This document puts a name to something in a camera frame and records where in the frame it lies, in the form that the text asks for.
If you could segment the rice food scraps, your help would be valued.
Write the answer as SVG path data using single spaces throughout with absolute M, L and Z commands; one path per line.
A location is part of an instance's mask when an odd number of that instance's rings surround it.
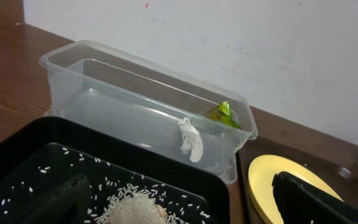
M 213 222 L 201 196 L 56 144 L 37 150 L 2 182 L 3 220 L 21 223 L 23 205 L 80 174 L 89 179 L 91 190 L 81 223 Z

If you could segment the clear plastic bin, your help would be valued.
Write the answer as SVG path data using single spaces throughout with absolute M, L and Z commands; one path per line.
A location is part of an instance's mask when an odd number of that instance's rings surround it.
M 205 170 L 227 184 L 237 178 L 236 152 L 258 135 L 243 96 L 95 41 L 60 47 L 41 56 L 40 64 L 48 74 L 51 115 Z M 223 101 L 242 129 L 203 116 Z M 198 163 L 181 153 L 183 118 L 203 140 Z

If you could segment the yellow round plate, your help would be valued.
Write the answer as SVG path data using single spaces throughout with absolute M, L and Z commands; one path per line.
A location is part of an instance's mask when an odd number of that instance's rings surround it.
M 340 199 L 340 196 L 325 181 L 304 166 L 280 156 L 270 154 L 259 156 L 250 163 L 248 187 L 251 201 L 265 223 L 283 224 L 283 219 L 275 203 L 272 187 L 274 175 L 282 171 L 289 172 Z

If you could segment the white tissue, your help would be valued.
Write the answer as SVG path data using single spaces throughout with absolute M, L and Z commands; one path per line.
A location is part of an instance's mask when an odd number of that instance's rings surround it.
M 190 161 L 198 163 L 203 156 L 203 140 L 199 131 L 191 124 L 188 118 L 179 120 L 178 126 L 182 137 L 181 153 L 189 154 Z

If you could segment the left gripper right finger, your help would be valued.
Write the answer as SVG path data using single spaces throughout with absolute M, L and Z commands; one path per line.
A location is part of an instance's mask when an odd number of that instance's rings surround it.
M 285 224 L 358 224 L 358 209 L 288 172 L 275 174 L 272 187 Z

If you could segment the black plastic tray bin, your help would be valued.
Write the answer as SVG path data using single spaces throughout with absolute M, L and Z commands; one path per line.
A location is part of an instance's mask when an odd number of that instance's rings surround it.
M 36 119 L 0 143 L 0 188 L 14 169 L 51 144 L 89 154 L 201 196 L 208 202 L 212 223 L 231 221 L 229 193 L 219 177 L 62 118 Z M 3 218 L 0 206 L 0 223 L 8 223 Z

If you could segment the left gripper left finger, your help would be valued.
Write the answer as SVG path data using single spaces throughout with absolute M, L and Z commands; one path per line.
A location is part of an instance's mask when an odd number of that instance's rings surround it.
M 76 175 L 27 202 L 21 223 L 81 223 L 91 203 L 89 179 Z

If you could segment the green snack wrapper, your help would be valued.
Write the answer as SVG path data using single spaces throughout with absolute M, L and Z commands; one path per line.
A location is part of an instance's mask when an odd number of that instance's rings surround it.
M 233 120 L 231 107 L 228 101 L 223 101 L 214 108 L 209 109 L 203 116 L 232 128 L 242 129 L 242 127 Z

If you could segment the dark brown serving tray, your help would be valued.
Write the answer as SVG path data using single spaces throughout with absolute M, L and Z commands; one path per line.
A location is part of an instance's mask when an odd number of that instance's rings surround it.
M 265 138 L 245 143 L 237 153 L 237 169 L 242 190 L 242 203 L 246 223 L 263 223 L 251 199 L 248 184 L 250 163 L 259 156 L 282 156 L 312 171 L 323 179 L 346 203 L 358 209 L 358 147 L 339 151 L 315 148 L 303 149 L 286 146 Z

